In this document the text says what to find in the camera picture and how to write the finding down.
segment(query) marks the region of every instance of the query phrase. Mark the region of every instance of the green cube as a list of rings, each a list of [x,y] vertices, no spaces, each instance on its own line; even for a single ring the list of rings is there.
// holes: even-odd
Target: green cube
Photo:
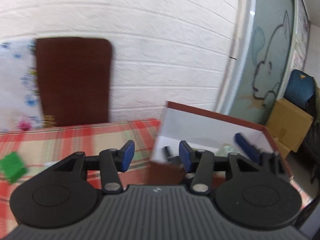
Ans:
[[[17,152],[12,152],[0,160],[0,168],[10,183],[16,182],[27,173],[27,168],[19,158]]]

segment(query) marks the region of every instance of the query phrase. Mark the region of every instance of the plaid tablecloth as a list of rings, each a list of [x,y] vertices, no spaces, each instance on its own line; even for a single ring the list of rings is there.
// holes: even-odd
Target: plaid tablecloth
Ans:
[[[43,171],[46,168],[45,163],[59,161],[73,152],[84,151],[86,156],[98,155],[102,150],[120,149],[127,140],[134,140],[135,154],[129,170],[119,176],[124,186],[144,184],[145,168],[159,125],[160,121],[157,119],[146,119],[0,134],[0,159],[12,151],[17,151],[28,168],[28,173],[12,185],[4,180],[4,177],[0,177],[0,238],[17,226],[9,208],[12,191],[22,182]],[[99,188],[99,172],[88,172],[88,182]]]

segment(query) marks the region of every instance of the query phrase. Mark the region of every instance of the black circular base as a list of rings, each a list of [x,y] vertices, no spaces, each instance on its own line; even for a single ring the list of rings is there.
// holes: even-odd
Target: black circular base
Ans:
[[[21,224],[59,228],[85,218],[97,200],[97,190],[79,176],[55,171],[21,184],[11,195],[10,208]]]
[[[272,230],[292,223],[301,207],[299,193],[266,172],[246,172],[226,181],[215,203],[231,221],[247,228]]]

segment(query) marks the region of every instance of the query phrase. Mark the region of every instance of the glass door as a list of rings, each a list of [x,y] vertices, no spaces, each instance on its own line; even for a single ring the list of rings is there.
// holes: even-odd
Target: glass door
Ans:
[[[256,0],[253,32],[229,115],[265,124],[287,65],[294,0]]]

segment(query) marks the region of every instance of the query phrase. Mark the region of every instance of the wall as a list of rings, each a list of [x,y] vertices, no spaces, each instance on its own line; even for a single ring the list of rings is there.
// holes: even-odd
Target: wall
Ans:
[[[159,117],[166,100],[213,110],[238,0],[0,0],[0,41],[105,37],[111,120]]]
[[[310,24],[307,58],[303,71],[313,76],[320,87],[320,27]]]

